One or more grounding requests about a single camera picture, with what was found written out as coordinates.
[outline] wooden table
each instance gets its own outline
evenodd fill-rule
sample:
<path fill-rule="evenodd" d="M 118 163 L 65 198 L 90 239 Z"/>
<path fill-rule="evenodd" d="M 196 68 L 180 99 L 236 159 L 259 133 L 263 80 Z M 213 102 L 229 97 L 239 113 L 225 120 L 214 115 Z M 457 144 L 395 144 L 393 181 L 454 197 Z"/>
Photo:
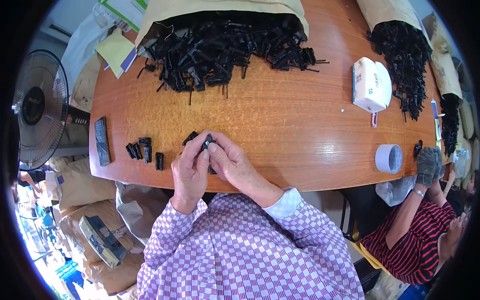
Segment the wooden table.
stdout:
<path fill-rule="evenodd" d="M 416 172 L 413 147 L 419 139 L 435 145 L 432 107 L 439 95 L 430 66 L 427 96 L 418 121 L 403 120 L 399 100 L 379 113 L 377 128 L 371 114 L 352 104 L 352 64 L 365 56 L 384 63 L 366 40 L 368 29 L 355 0 L 302 0 L 310 25 L 306 44 L 317 59 L 330 64 L 315 66 L 320 73 L 271 70 L 267 62 L 253 58 L 245 80 L 240 68 L 233 72 L 228 99 L 221 87 L 204 92 L 156 92 L 157 70 L 143 72 L 145 59 L 137 58 L 120 79 L 101 69 L 96 83 L 90 124 L 92 174 L 148 186 L 173 188 L 170 164 L 193 130 L 223 132 L 245 150 L 251 163 L 269 181 L 299 191 L 331 190 L 393 180 Z M 127 37 L 134 40 L 135 35 Z M 107 118 L 112 163 L 100 167 L 94 122 Z M 125 145 L 138 137 L 152 137 L 153 152 L 165 153 L 165 170 L 155 164 L 132 160 Z M 380 144 L 398 144 L 404 164 L 395 174 L 379 172 L 375 151 Z M 209 176 L 208 191 L 236 189 L 216 175 Z"/>

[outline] black and red striped shirt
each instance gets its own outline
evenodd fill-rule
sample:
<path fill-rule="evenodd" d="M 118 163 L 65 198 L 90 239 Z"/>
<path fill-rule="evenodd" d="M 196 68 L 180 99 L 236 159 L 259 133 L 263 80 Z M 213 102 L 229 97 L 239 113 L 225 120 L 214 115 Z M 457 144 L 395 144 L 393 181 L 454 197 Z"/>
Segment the black and red striped shirt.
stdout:
<path fill-rule="evenodd" d="M 438 238 L 456 218 L 447 202 L 439 207 L 423 200 L 408 232 L 388 249 L 385 236 L 400 209 L 397 205 L 385 221 L 360 243 L 395 277 L 410 284 L 423 284 L 433 278 L 438 266 Z"/>

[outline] bracelet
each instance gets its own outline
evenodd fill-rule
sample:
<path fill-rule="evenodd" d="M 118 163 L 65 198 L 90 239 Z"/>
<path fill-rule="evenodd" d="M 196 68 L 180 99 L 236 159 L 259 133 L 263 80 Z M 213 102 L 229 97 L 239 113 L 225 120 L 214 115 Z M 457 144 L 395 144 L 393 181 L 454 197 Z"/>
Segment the bracelet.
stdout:
<path fill-rule="evenodd" d="M 413 190 L 415 193 L 417 193 L 418 195 L 420 195 L 422 197 L 422 199 L 425 197 L 425 195 L 419 191 L 419 190 Z"/>

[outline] white tissue box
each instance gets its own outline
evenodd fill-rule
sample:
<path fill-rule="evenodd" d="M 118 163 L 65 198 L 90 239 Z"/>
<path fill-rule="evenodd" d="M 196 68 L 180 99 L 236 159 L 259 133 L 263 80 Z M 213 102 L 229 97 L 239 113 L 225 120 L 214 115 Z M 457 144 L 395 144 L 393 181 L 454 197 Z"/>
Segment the white tissue box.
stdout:
<path fill-rule="evenodd" d="M 353 104 L 374 113 L 387 108 L 392 97 L 392 81 L 380 62 L 362 57 L 353 64 Z"/>

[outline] roll of tape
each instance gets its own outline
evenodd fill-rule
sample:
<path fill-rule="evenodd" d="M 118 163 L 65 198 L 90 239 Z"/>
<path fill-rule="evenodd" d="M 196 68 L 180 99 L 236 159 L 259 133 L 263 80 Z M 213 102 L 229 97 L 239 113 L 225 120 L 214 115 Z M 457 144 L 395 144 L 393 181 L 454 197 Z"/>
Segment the roll of tape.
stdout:
<path fill-rule="evenodd" d="M 381 172 L 396 174 L 402 167 L 402 149 L 396 144 L 382 144 L 375 153 L 375 165 Z"/>

